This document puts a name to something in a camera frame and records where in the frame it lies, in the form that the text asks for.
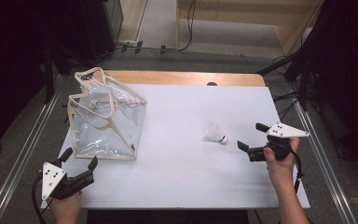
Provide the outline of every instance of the shuttlecock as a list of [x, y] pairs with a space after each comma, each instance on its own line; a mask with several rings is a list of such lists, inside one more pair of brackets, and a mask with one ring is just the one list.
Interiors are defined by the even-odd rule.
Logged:
[[211, 128], [209, 128], [205, 133], [205, 140], [225, 144], [227, 142], [227, 137], [222, 131], [220, 131], [219, 126], [216, 123], [213, 123]]

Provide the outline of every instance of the person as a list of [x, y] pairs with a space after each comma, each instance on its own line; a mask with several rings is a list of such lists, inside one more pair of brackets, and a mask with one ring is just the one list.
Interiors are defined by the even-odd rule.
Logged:
[[[294, 152], [297, 152], [299, 142], [299, 138], [290, 139], [290, 145]], [[267, 160], [269, 179], [278, 196], [281, 223], [309, 223], [296, 196], [293, 184], [293, 169], [296, 163], [294, 156], [289, 154], [283, 161], [277, 161], [274, 152], [269, 147], [264, 148], [264, 155]], [[57, 224], [77, 222], [81, 207], [80, 195], [81, 192], [78, 192], [64, 200], [53, 200], [51, 202], [50, 209]]]
[[[290, 139], [294, 152], [297, 152], [299, 143], [299, 138]], [[265, 147], [264, 156], [267, 160], [269, 179], [278, 196], [281, 223], [309, 223], [293, 185], [293, 169], [296, 163], [293, 154], [290, 153], [283, 161], [277, 161], [272, 149]]]

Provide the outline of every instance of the white table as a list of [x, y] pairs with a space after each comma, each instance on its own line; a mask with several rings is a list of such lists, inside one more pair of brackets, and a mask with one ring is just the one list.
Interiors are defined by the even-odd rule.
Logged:
[[[266, 135], [255, 129], [255, 123], [279, 121], [268, 88], [129, 86], [148, 101], [138, 160], [99, 160], [95, 182], [83, 189], [84, 208], [278, 207], [266, 164], [249, 162], [237, 148], [237, 140], [250, 147], [264, 146]], [[226, 145], [203, 141], [213, 121], [226, 134]], [[62, 152], [71, 146], [68, 132]], [[71, 157], [62, 168], [75, 176], [89, 163]], [[310, 207], [302, 185], [298, 197], [303, 207]]]

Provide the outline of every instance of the wooden panel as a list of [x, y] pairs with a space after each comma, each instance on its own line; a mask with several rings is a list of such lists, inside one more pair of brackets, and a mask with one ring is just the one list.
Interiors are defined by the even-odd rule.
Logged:
[[[292, 25], [319, 0], [198, 0], [194, 20]], [[192, 1], [178, 0], [179, 19], [187, 19]]]
[[123, 24], [121, 25], [118, 42], [137, 42], [145, 15], [148, 0], [121, 0]]
[[275, 35], [281, 45], [283, 55], [290, 55], [296, 51], [296, 46], [300, 45], [301, 37], [305, 33], [308, 27], [316, 21], [321, 6], [324, 0], [310, 1], [308, 13], [305, 15], [299, 15], [296, 20], [293, 20], [291, 25], [273, 26]]
[[[319, 15], [324, 0], [199, 0], [194, 20], [274, 25], [283, 55], [295, 50], [301, 36]], [[177, 0], [176, 47], [180, 19], [187, 19], [191, 0]]]
[[129, 84], [206, 85], [215, 82], [219, 86], [265, 87], [258, 74], [156, 72], [156, 71], [105, 71], [109, 76]]

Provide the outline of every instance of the transparent box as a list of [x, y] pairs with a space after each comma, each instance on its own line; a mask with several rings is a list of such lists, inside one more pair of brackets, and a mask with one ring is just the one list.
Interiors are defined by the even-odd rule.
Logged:
[[82, 90], [68, 103], [75, 156], [136, 160], [147, 101], [102, 68], [75, 78]]

